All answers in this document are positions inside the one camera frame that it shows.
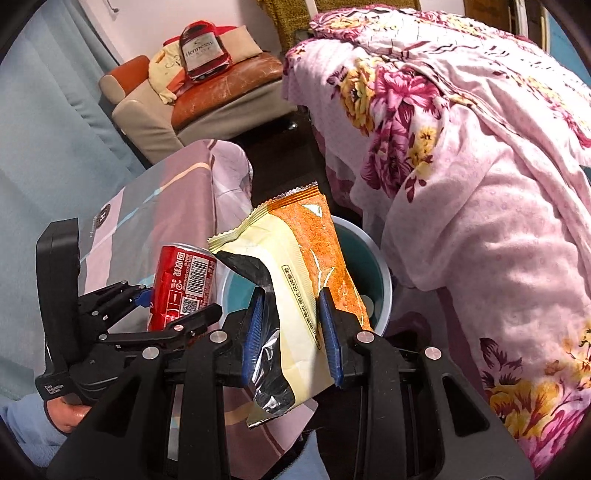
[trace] beige pillow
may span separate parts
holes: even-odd
[[[221,34],[220,40],[222,40],[223,46],[230,54],[233,64],[256,57],[262,53],[261,48],[252,39],[244,25]]]

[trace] blue gripper pad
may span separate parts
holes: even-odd
[[[138,297],[135,299],[135,304],[138,307],[150,307],[150,302],[152,301],[152,289],[146,288],[142,293],[139,294]]]
[[[257,290],[253,295],[256,295],[255,307],[252,311],[251,323],[244,341],[244,349],[242,351],[242,384],[248,385],[252,379],[252,374],[255,371],[256,361],[261,352],[261,332],[262,332],[262,314],[264,305],[264,293]]]
[[[322,325],[322,334],[324,336],[324,346],[326,356],[329,361],[330,376],[335,381],[337,387],[343,382],[343,359],[340,351],[339,338],[336,334],[335,322],[332,318],[332,310],[326,301],[324,291],[318,296],[318,311],[320,324]]]

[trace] qr code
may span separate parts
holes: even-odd
[[[195,313],[199,310],[199,300],[193,300],[190,298],[183,298],[181,302],[181,316],[188,315],[189,313]]]

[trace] leather armchair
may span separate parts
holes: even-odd
[[[136,57],[104,75],[99,86],[116,105],[113,121],[153,164],[195,140],[229,140],[297,109],[281,97],[282,64],[268,53],[191,87],[174,105],[152,89],[149,62]]]

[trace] snack bag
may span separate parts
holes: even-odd
[[[208,243],[219,261],[264,290],[257,358],[245,359],[254,365],[255,386],[247,423],[256,426],[333,384],[316,318],[322,288],[366,330],[369,317],[316,183],[263,203],[238,228]]]

